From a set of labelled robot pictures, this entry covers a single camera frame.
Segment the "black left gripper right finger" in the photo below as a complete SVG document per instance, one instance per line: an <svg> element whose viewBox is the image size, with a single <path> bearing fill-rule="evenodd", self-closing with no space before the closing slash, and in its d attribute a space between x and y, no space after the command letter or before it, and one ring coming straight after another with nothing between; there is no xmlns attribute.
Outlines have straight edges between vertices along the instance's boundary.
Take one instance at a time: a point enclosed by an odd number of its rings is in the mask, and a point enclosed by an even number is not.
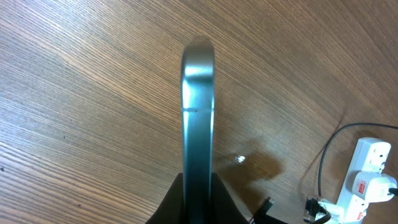
<svg viewBox="0 0 398 224"><path fill-rule="evenodd" d="M248 224L216 173L211 174L210 223Z"/></svg>

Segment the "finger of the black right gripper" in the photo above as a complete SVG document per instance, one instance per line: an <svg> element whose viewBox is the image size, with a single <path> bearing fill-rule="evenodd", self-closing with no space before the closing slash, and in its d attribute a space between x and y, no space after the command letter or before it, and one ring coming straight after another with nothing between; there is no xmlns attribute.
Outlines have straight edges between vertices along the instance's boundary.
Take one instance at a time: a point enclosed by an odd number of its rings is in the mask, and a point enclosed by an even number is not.
<svg viewBox="0 0 398 224"><path fill-rule="evenodd" d="M268 211L274 204L274 200L270 197L267 197L262 203L261 206L254 212L250 220L249 224L287 224L282 220L276 219L270 215L268 215Z"/></svg>

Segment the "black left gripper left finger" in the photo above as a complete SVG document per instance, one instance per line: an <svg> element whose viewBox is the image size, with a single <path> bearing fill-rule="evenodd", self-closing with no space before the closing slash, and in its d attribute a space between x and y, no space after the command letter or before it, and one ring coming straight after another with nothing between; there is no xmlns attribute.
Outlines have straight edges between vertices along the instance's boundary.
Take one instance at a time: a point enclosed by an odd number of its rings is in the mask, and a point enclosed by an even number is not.
<svg viewBox="0 0 398 224"><path fill-rule="evenodd" d="M182 224L184 216L183 174L179 173L146 224Z"/></svg>

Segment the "white power extension strip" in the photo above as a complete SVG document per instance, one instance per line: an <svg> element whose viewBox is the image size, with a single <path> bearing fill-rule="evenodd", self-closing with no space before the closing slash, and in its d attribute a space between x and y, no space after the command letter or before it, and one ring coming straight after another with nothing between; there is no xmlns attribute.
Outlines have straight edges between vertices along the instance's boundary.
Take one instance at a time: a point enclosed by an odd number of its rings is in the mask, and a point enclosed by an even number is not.
<svg viewBox="0 0 398 224"><path fill-rule="evenodd" d="M371 203L393 198L397 180L383 170L391 144L377 138L360 138L356 144L337 205L344 209L342 223L358 223Z"/></svg>

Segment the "blue Galaxy smartphone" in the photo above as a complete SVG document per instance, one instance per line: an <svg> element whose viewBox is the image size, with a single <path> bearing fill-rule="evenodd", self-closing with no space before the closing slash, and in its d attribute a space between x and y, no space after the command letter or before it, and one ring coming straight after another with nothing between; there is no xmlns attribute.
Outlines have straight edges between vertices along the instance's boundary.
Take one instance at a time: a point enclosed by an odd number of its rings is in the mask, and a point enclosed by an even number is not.
<svg viewBox="0 0 398 224"><path fill-rule="evenodd" d="M207 223L215 109L215 51L208 37L196 36L184 48L180 93L186 221Z"/></svg>

